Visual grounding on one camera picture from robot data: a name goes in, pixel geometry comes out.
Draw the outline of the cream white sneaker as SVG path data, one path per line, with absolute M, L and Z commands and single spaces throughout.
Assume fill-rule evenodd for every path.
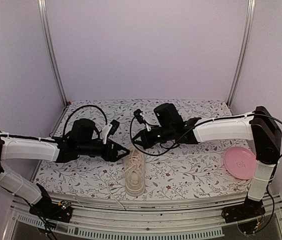
M 124 188 L 131 197 L 139 197 L 145 192 L 146 157 L 135 147 L 123 158 Z

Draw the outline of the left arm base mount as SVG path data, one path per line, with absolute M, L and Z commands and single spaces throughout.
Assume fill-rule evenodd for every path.
M 36 184 L 40 190 L 41 198 L 36 204 L 30 204 L 29 213 L 43 219 L 69 223 L 73 214 L 71 203 L 61 201 L 53 203 L 48 192 L 40 184 Z

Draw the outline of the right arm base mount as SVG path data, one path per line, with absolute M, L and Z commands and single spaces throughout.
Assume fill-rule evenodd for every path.
M 243 203 L 224 207 L 221 216 L 226 223 L 233 223 L 261 217 L 265 213 L 266 210 L 262 200 L 254 201 L 246 197 Z

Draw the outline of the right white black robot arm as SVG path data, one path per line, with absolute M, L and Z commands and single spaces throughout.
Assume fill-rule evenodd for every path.
M 132 145 L 141 152 L 168 141 L 173 141 L 175 145 L 232 139 L 253 141 L 257 166 L 239 213 L 243 218 L 250 218 L 259 210 L 266 188 L 282 158 L 282 131 L 279 127 L 282 121 L 271 116 L 264 106 L 241 115 L 188 120 L 182 119 L 172 103 L 161 104 L 153 111 L 157 125 L 149 123 L 140 109 L 133 113 L 132 119 L 145 125 L 145 129 L 130 136 Z

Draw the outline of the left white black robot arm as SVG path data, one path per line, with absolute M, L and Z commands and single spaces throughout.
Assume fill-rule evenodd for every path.
M 35 205 L 44 217 L 51 217 L 56 211 L 55 205 L 50 202 L 49 196 L 44 196 L 44 188 L 3 167 L 1 162 L 22 159 L 64 164 L 80 156 L 117 162 L 130 154 L 130 150 L 109 139 L 119 125 L 118 121 L 113 120 L 98 130 L 94 121 L 81 118 L 64 136 L 52 138 L 18 136 L 0 131 L 0 187 Z

